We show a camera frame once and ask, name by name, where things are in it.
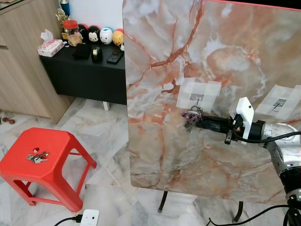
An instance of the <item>black cable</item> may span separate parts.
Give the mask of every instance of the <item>black cable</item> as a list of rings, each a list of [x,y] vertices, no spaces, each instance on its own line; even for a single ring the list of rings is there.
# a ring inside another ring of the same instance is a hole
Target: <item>black cable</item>
[[[277,136],[277,137],[267,138],[267,139],[264,139],[264,140],[250,140],[250,139],[244,139],[244,138],[240,137],[239,135],[237,135],[237,133],[236,133],[235,130],[233,130],[233,135],[234,135],[234,137],[235,137],[237,140],[244,141],[244,142],[251,143],[251,144],[259,144],[259,143],[272,142],[272,141],[275,141],[275,140],[280,140],[280,139],[283,139],[283,138],[286,138],[286,137],[295,136],[295,135],[301,135],[301,131],[292,132],[292,133],[287,133],[287,134],[283,134],[283,135],[280,135],[280,136]]]
[[[289,209],[287,210],[285,216],[284,216],[284,219],[283,219],[283,226],[287,226],[287,222],[288,222],[288,211]]]
[[[235,225],[243,225],[243,224],[245,224],[245,223],[247,223],[247,222],[249,222],[249,221],[251,221],[251,220],[253,220],[253,219],[257,218],[257,217],[259,217],[260,215],[264,214],[265,212],[268,212],[268,211],[270,211],[270,210],[272,210],[272,209],[281,208],[281,207],[289,207],[289,205],[277,205],[277,206],[269,207],[269,208],[265,209],[264,211],[262,211],[262,212],[256,214],[255,216],[249,218],[248,220],[245,220],[245,221],[242,221],[242,222],[239,222],[239,223],[226,224],[226,225],[218,225],[218,224],[214,223],[214,222],[211,220],[211,218],[209,218],[209,222],[211,222],[211,223],[212,223],[213,225],[215,225],[215,226],[235,226]]]
[[[67,221],[67,220],[73,220],[73,218],[65,218],[65,219],[63,219],[63,220],[57,222],[55,226],[58,226],[60,223],[62,223],[62,222],[64,222],[64,221]]]
[[[79,215],[77,215],[76,217],[65,218],[65,219],[63,219],[63,220],[57,222],[57,223],[55,224],[55,226],[58,226],[60,223],[62,223],[62,222],[64,222],[64,221],[67,221],[67,220],[74,220],[74,221],[76,221],[76,223],[80,223],[82,217],[83,217],[83,215],[82,215],[82,214],[79,214]]]

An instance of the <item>black wallet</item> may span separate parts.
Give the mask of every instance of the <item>black wallet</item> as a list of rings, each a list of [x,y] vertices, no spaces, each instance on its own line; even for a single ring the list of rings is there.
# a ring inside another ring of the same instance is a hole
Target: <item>black wallet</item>
[[[88,59],[91,53],[91,46],[87,44],[77,44],[72,56],[76,59]]]

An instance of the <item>red plastic stool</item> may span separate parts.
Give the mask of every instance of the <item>red plastic stool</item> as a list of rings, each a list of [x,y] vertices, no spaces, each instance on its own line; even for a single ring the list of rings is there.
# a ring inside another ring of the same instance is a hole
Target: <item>red plastic stool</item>
[[[37,148],[39,151],[33,153],[33,150]],[[39,154],[43,151],[49,153],[48,161],[35,164],[26,159],[29,153]],[[62,168],[69,154],[81,155],[87,161],[76,191],[62,176]],[[72,212],[78,212],[83,205],[79,197],[82,185],[89,167],[95,168],[96,165],[97,163],[71,133],[31,128],[20,135],[0,162],[0,175],[32,206],[35,202],[48,202],[63,205]],[[28,190],[31,182],[43,185],[59,201],[33,197]]]

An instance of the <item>wooden cabinet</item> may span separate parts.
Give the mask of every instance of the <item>wooden cabinet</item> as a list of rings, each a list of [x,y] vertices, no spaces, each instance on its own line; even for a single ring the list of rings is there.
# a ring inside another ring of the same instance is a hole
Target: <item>wooden cabinet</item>
[[[39,59],[40,33],[60,37],[57,0],[25,0],[0,11],[0,109],[58,122],[73,97],[57,95]]]

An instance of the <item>white wall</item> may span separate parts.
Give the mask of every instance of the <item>white wall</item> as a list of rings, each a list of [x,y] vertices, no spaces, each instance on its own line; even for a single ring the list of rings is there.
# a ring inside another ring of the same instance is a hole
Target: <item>white wall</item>
[[[123,0],[69,0],[70,14],[79,24],[116,30],[123,28],[122,3]]]

